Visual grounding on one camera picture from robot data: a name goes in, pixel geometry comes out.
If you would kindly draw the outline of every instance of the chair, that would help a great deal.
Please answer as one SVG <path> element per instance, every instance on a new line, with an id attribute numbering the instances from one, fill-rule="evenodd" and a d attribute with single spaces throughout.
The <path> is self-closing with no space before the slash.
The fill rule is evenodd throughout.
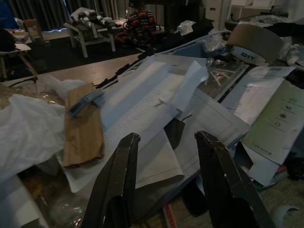
<path id="1" fill-rule="evenodd" d="M 5 67 L 5 59 L 10 58 L 11 56 L 19 56 L 21 60 L 27 65 L 27 67 L 32 71 L 34 76 L 37 76 L 37 72 L 34 69 L 34 67 L 28 62 L 28 60 L 25 58 L 25 55 L 27 55 L 27 51 L 31 50 L 31 48 L 25 44 L 16 44 L 16 50 L 14 51 L 0 51 L 0 63 L 1 63 L 1 69 L 2 69 L 2 79 L 7 80 L 7 72 Z"/>

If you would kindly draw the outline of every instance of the table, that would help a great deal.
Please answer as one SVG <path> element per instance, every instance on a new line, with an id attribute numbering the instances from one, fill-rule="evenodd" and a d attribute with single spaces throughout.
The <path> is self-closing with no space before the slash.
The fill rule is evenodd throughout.
<path id="1" fill-rule="evenodd" d="M 97 32 L 96 32 L 95 28 L 92 28 L 92 31 L 96 32 L 96 33 L 94 33 L 95 39 L 89 40 L 89 41 L 85 41 L 83 32 L 86 31 L 86 30 L 89 30 L 87 27 L 85 27 L 84 25 L 82 25 L 81 27 L 83 29 L 79 29 L 79 28 L 71 25 L 70 23 L 64 23 L 64 26 L 67 28 L 68 33 L 70 35 L 72 47 L 73 48 L 76 47 L 75 40 L 77 40 L 78 42 L 80 42 L 80 45 L 81 45 L 81 48 L 82 48 L 82 52 L 84 53 L 84 57 L 85 58 L 88 57 L 86 46 L 87 45 L 91 45 L 91 44 L 110 42 L 111 43 L 111 47 L 112 47 L 112 51 L 113 52 L 116 51 L 113 34 L 109 32 L 109 37 L 110 38 L 105 38 L 101 34 L 98 33 L 98 32 L 101 32 L 101 31 L 107 31 L 107 29 L 105 29 L 105 28 L 97 29 Z"/>
<path id="2" fill-rule="evenodd" d="M 112 77 L 115 72 L 127 63 L 131 63 L 137 59 L 137 55 L 111 59 L 103 62 L 92 63 L 84 66 L 77 66 L 70 69 L 59 70 L 48 74 L 53 75 L 59 80 L 65 79 L 80 79 L 85 82 L 93 82 L 98 84 L 105 78 Z M 3 83 L 4 85 L 11 85 L 16 82 L 9 81 Z M 271 212 L 278 205 L 295 205 L 300 208 L 299 211 L 290 213 L 285 221 L 285 228 L 300 228 L 304 227 L 304 181 L 291 181 L 285 179 L 282 182 L 262 191 L 260 193 L 263 203 L 268 212 Z M 199 217 L 193 217 L 186 210 L 180 196 L 177 196 L 171 202 L 171 208 L 176 220 L 178 228 L 211 228 L 211 221 L 209 214 L 205 213 Z M 166 228 L 166 223 L 162 212 L 157 213 L 147 220 L 147 225 L 143 224 L 143 228 Z"/>

